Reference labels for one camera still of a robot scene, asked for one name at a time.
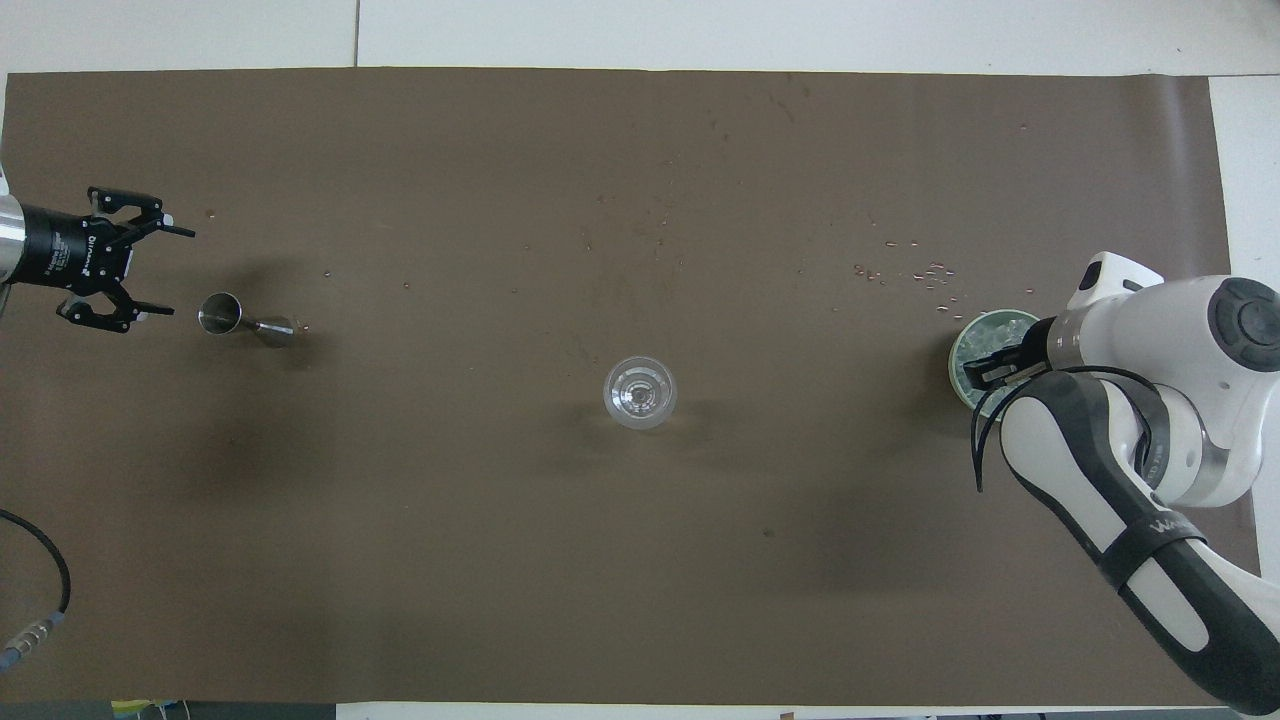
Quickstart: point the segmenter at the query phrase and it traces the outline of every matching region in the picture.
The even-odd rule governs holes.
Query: white floor
[[[1280,287],[1280,3],[1270,0],[0,4],[0,83],[18,72],[356,64],[1213,76],[1231,268]],[[20,195],[22,178],[9,182]],[[1274,415],[1267,430],[1272,459],[1280,457],[1280,414]],[[1280,461],[1265,462],[1254,486],[1262,571],[1271,579],[1280,579],[1277,475]],[[413,717],[492,717],[497,711],[411,707]],[[532,720],[550,716],[549,710],[508,706],[515,715],[504,716]],[[858,715],[836,710],[799,716]],[[776,711],[649,715],[613,707],[591,717],[768,717]],[[401,705],[360,705],[340,716],[408,717],[404,712]]]

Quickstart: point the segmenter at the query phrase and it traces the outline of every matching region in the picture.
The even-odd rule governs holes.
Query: black strap
[[[1098,570],[1119,591],[1157,550],[1171,542],[1204,536],[1181,512],[1161,510],[1146,515],[1120,533],[1098,559]]]

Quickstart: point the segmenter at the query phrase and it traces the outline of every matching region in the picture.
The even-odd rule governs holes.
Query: brown table surface
[[[175,318],[23,286],[0,324],[0,503],[74,582],[6,700],[1211,702],[998,448],[974,492],[946,373],[1098,250],[1228,269],[1203,78],[17,74],[6,106],[24,202],[134,188],[200,233],[125,283]],[[204,336],[215,291],[310,331]],[[600,402],[632,354],[680,383],[653,432]],[[1256,570],[1249,518],[1193,515]],[[0,533],[17,629],[56,578]]]

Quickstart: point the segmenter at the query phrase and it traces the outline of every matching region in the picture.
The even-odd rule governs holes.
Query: black cable
[[[1134,373],[1132,370],[1125,370],[1124,368],[1112,368],[1110,365],[1076,365],[1074,368],[1062,368],[1061,372],[1073,374],[1106,373],[1111,375],[1120,375],[1121,378],[1129,378],[1130,380],[1142,384],[1151,392],[1155,392],[1157,396],[1160,395],[1160,391],[1156,389],[1155,383],[1139,375],[1138,373]],[[982,492],[982,459],[987,450],[987,436],[991,434],[991,429],[996,425],[996,419],[1000,418],[1000,414],[1004,413],[1005,407],[1007,407],[1009,404],[1014,401],[1014,398],[1016,398],[1024,389],[1027,389],[1032,384],[1032,382],[1036,380],[1036,378],[1038,378],[1043,373],[1033,375],[1023,384],[1015,387],[1012,392],[1002,397],[1000,402],[996,404],[996,409],[992,410],[991,415],[987,416],[987,423],[983,424],[982,433],[978,436],[977,442],[974,441],[973,433],[974,430],[978,429],[978,418],[982,411],[982,406],[986,405],[987,398],[991,397],[991,395],[1000,388],[992,388],[987,391],[987,393],[982,396],[982,400],[978,402],[978,405],[974,406],[973,418],[969,421],[969,451],[970,451],[970,457],[973,459],[973,474],[974,474],[974,480],[977,482],[978,486],[978,492]],[[1143,425],[1149,433],[1151,428],[1149,425],[1147,425],[1147,419],[1142,418],[1140,414],[1139,419],[1142,420]]]
[[[63,553],[58,550],[58,546],[54,544],[54,541],[49,539],[49,536],[46,536],[45,532],[37,528],[31,520],[3,509],[0,509],[0,519],[9,520],[14,525],[18,525],[35,536],[35,538],[40,541],[40,544],[45,546],[45,550],[49,551],[49,555],[54,557],[54,562],[58,565],[58,577],[61,578],[63,582],[63,597],[58,601],[58,611],[67,612],[67,606],[72,602],[72,573],[67,569],[67,560],[63,559]]]

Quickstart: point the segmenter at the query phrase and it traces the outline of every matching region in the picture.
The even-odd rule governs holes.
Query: green bowl
[[[986,315],[978,315],[960,331],[956,341],[951,343],[947,369],[951,375],[951,387],[969,406],[969,410],[973,410],[982,400],[983,391],[969,384],[969,378],[964,374],[964,364],[986,357],[1002,347],[1018,345],[1037,320],[1039,318],[1021,310],[992,310]],[[989,418],[991,411],[1011,389],[1002,387],[992,393],[982,409],[982,416]]]

